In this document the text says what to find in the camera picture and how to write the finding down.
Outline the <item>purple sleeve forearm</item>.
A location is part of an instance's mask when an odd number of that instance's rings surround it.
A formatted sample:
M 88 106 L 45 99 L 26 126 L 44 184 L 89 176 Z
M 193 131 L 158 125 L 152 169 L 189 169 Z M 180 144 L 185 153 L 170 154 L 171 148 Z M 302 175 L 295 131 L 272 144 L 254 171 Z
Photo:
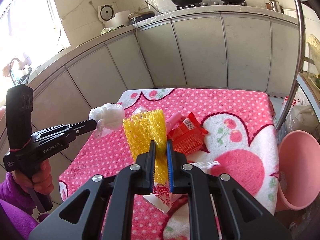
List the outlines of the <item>purple sleeve forearm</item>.
M 32 217 L 35 207 L 30 194 L 23 191 L 8 172 L 1 183 L 1 222 L 6 230 L 5 239 L 15 239 L 17 235 L 28 239 L 39 224 Z

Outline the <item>person's left hand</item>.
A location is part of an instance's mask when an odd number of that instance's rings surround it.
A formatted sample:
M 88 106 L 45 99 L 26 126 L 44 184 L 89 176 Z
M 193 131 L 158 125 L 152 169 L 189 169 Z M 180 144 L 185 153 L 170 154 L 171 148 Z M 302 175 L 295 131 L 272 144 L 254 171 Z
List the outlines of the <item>person's left hand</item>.
M 28 192 L 28 189 L 33 188 L 40 194 L 49 195 L 54 190 L 51 170 L 52 168 L 49 160 L 47 159 L 41 163 L 40 170 L 34 174 L 31 179 L 26 177 L 20 171 L 13 171 L 11 174 L 14 181 L 22 188 L 23 191 Z

